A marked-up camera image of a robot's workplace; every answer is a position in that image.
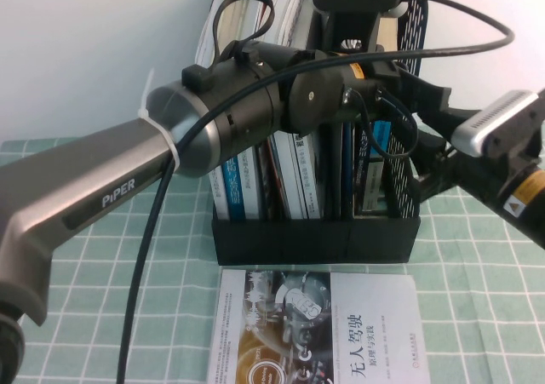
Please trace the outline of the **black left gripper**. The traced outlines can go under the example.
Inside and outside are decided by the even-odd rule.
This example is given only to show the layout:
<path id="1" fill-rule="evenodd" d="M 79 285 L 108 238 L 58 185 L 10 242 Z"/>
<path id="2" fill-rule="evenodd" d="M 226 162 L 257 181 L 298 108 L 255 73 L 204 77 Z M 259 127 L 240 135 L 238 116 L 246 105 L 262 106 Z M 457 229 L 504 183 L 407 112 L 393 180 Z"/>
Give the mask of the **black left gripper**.
<path id="1" fill-rule="evenodd" d="M 451 89 L 433 85 L 397 65 L 391 56 L 370 54 L 366 61 L 366 99 L 401 100 L 410 111 L 444 111 Z"/>

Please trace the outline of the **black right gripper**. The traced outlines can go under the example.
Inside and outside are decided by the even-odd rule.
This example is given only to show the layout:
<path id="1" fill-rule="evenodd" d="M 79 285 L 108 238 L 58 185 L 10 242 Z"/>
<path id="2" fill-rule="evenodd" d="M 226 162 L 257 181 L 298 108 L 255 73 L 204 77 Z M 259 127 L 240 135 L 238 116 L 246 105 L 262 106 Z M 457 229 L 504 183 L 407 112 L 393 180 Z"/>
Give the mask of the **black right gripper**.
<path id="1" fill-rule="evenodd" d="M 477 109 L 460 109 L 447 106 L 440 110 L 435 106 L 421 106 L 419 117 L 450 142 L 456 128 L 478 112 Z M 452 146 L 435 152 L 425 164 L 425 175 L 417 175 L 412 181 L 411 196 L 414 202 L 426 200 L 459 186 L 468 193 L 477 193 L 481 161 L 479 158 L 456 151 Z"/>

